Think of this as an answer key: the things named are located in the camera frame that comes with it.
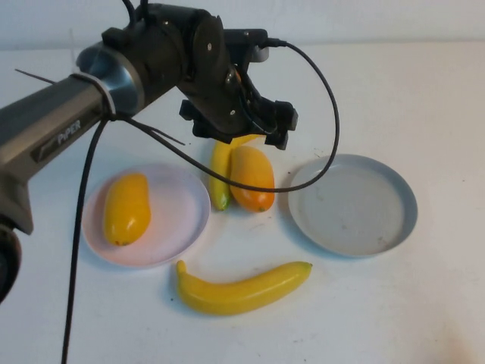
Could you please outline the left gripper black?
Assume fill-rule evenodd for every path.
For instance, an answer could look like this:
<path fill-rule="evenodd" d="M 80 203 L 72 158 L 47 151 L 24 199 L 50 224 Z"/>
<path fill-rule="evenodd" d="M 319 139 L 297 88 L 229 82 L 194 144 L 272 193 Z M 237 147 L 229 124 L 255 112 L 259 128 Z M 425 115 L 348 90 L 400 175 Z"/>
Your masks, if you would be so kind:
<path fill-rule="evenodd" d="M 229 67 L 221 79 L 204 76 L 179 85 L 186 100 L 179 114 L 193 122 L 195 137 L 231 143 L 236 137 L 256 134 L 264 144 L 285 150 L 288 133 L 296 129 L 298 113 L 289 102 L 261 96 L 246 72 Z"/>

